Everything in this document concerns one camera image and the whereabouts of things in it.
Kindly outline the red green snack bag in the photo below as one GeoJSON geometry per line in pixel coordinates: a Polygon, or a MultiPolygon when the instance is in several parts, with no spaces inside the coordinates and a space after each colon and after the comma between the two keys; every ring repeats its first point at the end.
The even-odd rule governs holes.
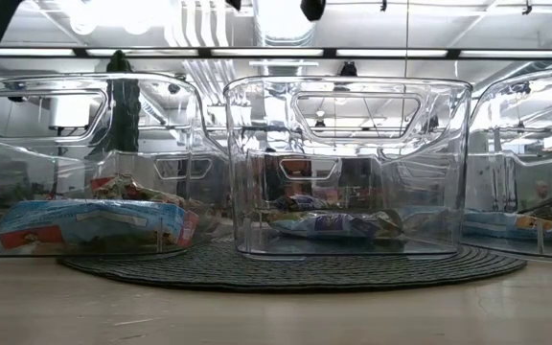
{"type": "Polygon", "coordinates": [[[172,203],[184,207],[186,200],[178,195],[146,188],[129,174],[99,177],[90,180],[92,196],[98,199],[125,199],[172,203]]]}

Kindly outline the blue white granola bar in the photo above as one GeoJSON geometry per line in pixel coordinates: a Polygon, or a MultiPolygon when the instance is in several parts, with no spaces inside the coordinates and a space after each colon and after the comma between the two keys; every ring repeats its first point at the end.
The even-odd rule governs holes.
{"type": "Polygon", "coordinates": [[[198,215],[140,200],[31,200],[0,218],[1,256],[119,255],[191,245],[198,215]]]}

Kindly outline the clear plastic bin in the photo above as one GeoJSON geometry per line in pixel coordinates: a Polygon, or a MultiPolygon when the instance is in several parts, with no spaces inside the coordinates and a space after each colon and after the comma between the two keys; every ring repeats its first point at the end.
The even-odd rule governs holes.
{"type": "Polygon", "coordinates": [[[267,258],[439,258],[459,248],[472,89],[458,80],[253,77],[224,91],[234,239],[267,258]],[[319,240],[286,235],[269,202],[310,195],[327,210],[378,218],[403,234],[319,240]]]}
{"type": "Polygon", "coordinates": [[[163,74],[0,77],[0,218],[22,201],[98,199],[90,180],[129,174],[183,197],[198,215],[190,246],[215,236],[228,205],[227,157],[208,133],[198,91],[163,74]],[[107,151],[108,83],[137,79],[139,149],[107,151]]]}
{"type": "MultiPolygon", "coordinates": [[[[552,197],[552,69],[498,81],[481,95],[471,115],[467,179],[466,212],[520,214],[552,197]]],[[[552,221],[535,219],[533,241],[462,240],[552,259],[552,221]]]]}

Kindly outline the round grey woven placemat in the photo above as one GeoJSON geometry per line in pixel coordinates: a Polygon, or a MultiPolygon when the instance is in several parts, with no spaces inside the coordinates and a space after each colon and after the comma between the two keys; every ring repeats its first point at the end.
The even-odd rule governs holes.
{"type": "Polygon", "coordinates": [[[58,263],[97,277],[159,288],[250,293],[335,293],[433,288],[520,271],[526,261],[464,246],[439,259],[329,256],[253,260],[220,238],[179,254],[60,257],[58,263]]]}

